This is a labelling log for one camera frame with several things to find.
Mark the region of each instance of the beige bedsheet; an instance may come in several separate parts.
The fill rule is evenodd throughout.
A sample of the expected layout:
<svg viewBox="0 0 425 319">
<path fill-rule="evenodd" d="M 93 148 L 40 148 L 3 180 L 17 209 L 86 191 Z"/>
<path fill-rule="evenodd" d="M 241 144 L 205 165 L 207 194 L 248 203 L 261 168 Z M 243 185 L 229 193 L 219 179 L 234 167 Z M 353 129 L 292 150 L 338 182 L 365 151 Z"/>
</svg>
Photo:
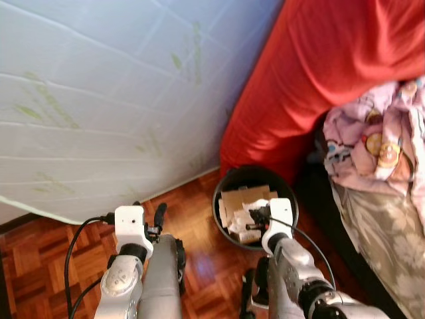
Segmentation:
<svg viewBox="0 0 425 319">
<path fill-rule="evenodd" d="M 331 184 L 357 251 L 406 317 L 425 318 L 425 237 L 410 198 Z"/>
</svg>

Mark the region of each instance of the trash bin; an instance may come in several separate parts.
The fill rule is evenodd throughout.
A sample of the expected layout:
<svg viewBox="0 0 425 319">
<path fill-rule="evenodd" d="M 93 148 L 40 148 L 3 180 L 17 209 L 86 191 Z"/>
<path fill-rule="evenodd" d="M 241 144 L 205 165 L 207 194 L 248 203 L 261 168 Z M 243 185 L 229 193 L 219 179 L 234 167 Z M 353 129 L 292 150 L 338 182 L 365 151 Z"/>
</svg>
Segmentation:
<svg viewBox="0 0 425 319">
<path fill-rule="evenodd" d="M 262 250 L 261 241 L 250 244 L 239 243 L 229 235 L 227 229 L 223 228 L 220 213 L 218 211 L 218 200 L 221 198 L 221 191 L 233 191 L 245 187 L 250 188 L 262 185 L 269 185 L 270 191 L 277 191 L 279 197 L 288 198 L 291 201 L 292 215 L 294 217 L 293 226 L 296 226 L 298 222 L 297 199 L 291 187 L 278 174 L 269 169 L 255 165 L 247 165 L 238 169 L 232 169 L 220 183 L 218 183 L 212 197 L 212 214 L 221 233 L 235 245 L 255 251 Z"/>
</svg>

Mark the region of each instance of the parquet floor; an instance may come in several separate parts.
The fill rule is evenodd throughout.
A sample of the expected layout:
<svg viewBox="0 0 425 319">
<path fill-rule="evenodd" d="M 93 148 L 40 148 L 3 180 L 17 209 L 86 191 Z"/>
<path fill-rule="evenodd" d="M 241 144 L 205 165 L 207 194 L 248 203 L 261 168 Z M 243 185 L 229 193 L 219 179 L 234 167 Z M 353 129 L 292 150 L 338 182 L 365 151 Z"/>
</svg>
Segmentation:
<svg viewBox="0 0 425 319">
<path fill-rule="evenodd" d="M 218 180 L 218 172 L 213 172 L 144 203 L 149 212 L 147 221 L 152 223 L 155 208 L 166 202 L 164 231 L 183 240 L 187 253 L 187 291 L 182 298 L 184 318 L 237 318 L 241 276 L 248 267 L 256 265 L 261 255 L 236 247 L 217 229 L 211 201 Z M 343 261 L 312 217 L 302 209 L 298 225 L 328 257 L 339 288 L 364 301 L 363 291 Z M 63 267 L 76 229 L 76 226 L 40 218 L 0 237 L 13 318 L 66 318 Z M 115 253 L 115 244 L 113 227 L 95 223 L 85 228 L 70 261 L 73 300 L 102 275 L 109 256 Z M 317 253 L 312 253 L 316 265 L 327 274 Z M 85 297 L 76 318 L 93 318 L 99 298 L 100 290 L 96 287 Z M 263 313 L 258 318 L 267 316 Z"/>
</svg>

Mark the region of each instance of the pink blanket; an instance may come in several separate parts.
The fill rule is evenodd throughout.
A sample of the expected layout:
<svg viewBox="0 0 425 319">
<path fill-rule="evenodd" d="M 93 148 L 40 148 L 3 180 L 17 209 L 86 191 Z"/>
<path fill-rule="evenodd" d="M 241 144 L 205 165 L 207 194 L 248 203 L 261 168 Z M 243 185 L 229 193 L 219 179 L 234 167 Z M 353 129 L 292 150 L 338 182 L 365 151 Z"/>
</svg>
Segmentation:
<svg viewBox="0 0 425 319">
<path fill-rule="evenodd" d="M 329 111 L 325 167 L 359 191 L 410 195 L 425 227 L 425 76 L 390 82 Z"/>
</svg>

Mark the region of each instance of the black wire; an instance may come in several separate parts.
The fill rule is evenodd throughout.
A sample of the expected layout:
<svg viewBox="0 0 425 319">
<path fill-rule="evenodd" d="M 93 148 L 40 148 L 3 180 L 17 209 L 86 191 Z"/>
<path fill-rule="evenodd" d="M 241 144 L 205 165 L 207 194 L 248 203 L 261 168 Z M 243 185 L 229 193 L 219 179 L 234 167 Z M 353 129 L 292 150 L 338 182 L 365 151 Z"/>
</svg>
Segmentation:
<svg viewBox="0 0 425 319">
<path fill-rule="evenodd" d="M 75 313 L 77 312 L 77 308 L 82 302 L 82 299 L 84 296 L 89 292 L 91 289 L 93 289 L 100 281 L 102 280 L 102 277 L 97 279 L 95 282 L 93 282 L 89 287 L 87 287 L 81 295 L 78 297 L 77 301 L 75 302 L 75 305 L 72 307 L 71 314 L 69 315 L 69 319 L 74 319 Z"/>
<path fill-rule="evenodd" d="M 298 232 L 300 235 L 302 235 L 305 239 L 307 239 L 309 242 L 310 242 L 310 244 L 312 244 L 313 245 L 313 247 L 314 247 L 314 249 L 320 254 L 320 257 L 323 259 L 323 261 L 325 262 L 325 264 L 326 264 L 326 268 L 327 268 L 327 271 L 329 271 L 329 276 L 331 277 L 331 284 L 332 284 L 332 287 L 335 289 L 335 290 L 337 290 L 337 285 L 335 284 L 335 278 L 333 277 L 333 272 L 332 272 L 332 269 L 331 269 L 331 266 L 329 265 L 329 263 L 328 263 L 328 261 L 327 261 L 327 259 L 326 259 L 326 257 L 325 257 L 325 255 L 322 253 L 322 251 L 320 250 L 320 248 L 315 244 L 315 242 L 313 241 L 313 239 L 311 239 L 310 237 L 308 237 L 308 235 L 306 234 L 306 233 L 304 233 L 301 229 L 298 229 L 297 227 L 295 227 L 295 226 L 292 226 L 292 225 L 290 225 L 290 224 L 287 224 L 287 223 L 285 223 L 284 221 L 280 221 L 279 219 L 275 219 L 275 218 L 272 218 L 272 217 L 269 217 L 269 219 L 271 220 L 271 221 L 277 221 L 278 223 L 281 223 L 281 224 L 283 224 L 283 225 L 285 225 L 285 226 L 288 226 L 288 227 L 290 227 L 291 229 L 293 229 L 294 231 L 296 231 L 296 232 Z"/>
<path fill-rule="evenodd" d="M 75 242 L 77 241 L 77 238 L 83 228 L 91 223 L 92 221 L 103 221 L 104 219 L 102 217 L 92 217 L 87 219 L 83 224 L 81 224 L 80 228 L 78 228 L 77 232 L 74 235 L 74 238 L 71 241 L 71 244 L 69 245 L 68 252 L 66 254 L 65 259 L 65 268 L 64 268 L 64 279 L 65 279 L 65 295 L 66 295 L 66 305 L 68 307 L 68 316 L 71 315 L 72 311 L 72 301 L 71 301 L 71 291 L 69 287 L 69 260 L 71 258 L 72 249 L 74 248 Z"/>
</svg>

